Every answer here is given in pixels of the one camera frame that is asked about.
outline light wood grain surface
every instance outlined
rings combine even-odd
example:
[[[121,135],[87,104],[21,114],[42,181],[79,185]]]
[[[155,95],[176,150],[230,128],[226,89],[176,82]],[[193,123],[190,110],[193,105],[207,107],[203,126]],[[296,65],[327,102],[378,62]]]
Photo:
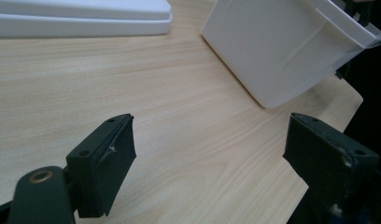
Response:
[[[0,39],[0,204],[131,113],[138,157],[111,214],[77,223],[285,223],[307,188],[282,158],[290,112],[342,131],[362,99],[332,76],[263,109],[201,36],[214,2],[171,0],[168,35]]]

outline wooden desk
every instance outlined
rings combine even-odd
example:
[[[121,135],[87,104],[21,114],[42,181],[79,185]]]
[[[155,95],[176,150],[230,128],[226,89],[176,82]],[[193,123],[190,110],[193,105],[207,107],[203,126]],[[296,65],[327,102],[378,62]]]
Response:
[[[306,191],[282,158],[290,112],[342,131],[361,97],[325,79],[263,109],[201,37],[214,1],[171,0],[168,35],[0,39],[0,204],[26,173],[131,113],[138,157],[109,217],[78,223],[285,223]]]

